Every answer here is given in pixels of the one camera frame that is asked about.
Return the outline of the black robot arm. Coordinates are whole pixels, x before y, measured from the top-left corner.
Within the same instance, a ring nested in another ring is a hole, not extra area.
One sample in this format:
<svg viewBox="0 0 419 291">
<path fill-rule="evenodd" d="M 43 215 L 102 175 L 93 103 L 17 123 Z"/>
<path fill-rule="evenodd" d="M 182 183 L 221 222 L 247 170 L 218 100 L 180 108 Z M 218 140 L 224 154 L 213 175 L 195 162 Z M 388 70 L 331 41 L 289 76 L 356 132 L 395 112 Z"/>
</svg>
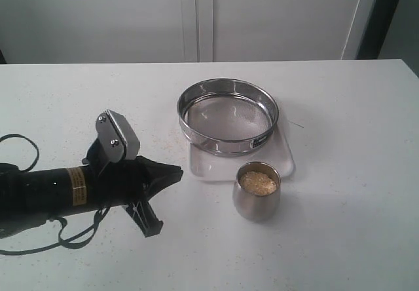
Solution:
<svg viewBox="0 0 419 291">
<path fill-rule="evenodd" d="M 39 227 L 57 217 L 123 206 L 146 237 L 162 228 L 149 201 L 182 178 L 180 166 L 143 156 L 108 160 L 94 141 L 82 166 L 23 172 L 1 164 L 1 237 Z"/>
</svg>

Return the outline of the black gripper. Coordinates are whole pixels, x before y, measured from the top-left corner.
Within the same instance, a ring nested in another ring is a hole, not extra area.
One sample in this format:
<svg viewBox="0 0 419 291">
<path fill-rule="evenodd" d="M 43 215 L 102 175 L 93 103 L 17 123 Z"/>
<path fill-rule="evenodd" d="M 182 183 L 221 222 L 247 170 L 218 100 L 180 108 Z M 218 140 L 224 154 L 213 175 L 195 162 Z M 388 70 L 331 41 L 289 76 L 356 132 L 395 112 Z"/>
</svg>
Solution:
<svg viewBox="0 0 419 291">
<path fill-rule="evenodd" d="M 123 205 L 123 209 L 141 229 L 145 237 L 161 232 L 159 220 L 150 199 L 162 190 L 180 182 L 180 166 L 158 163 L 137 155 L 112 162 L 99 139 L 89 147 L 81 166 L 86 180 L 86 204 L 82 211 Z"/>
</svg>

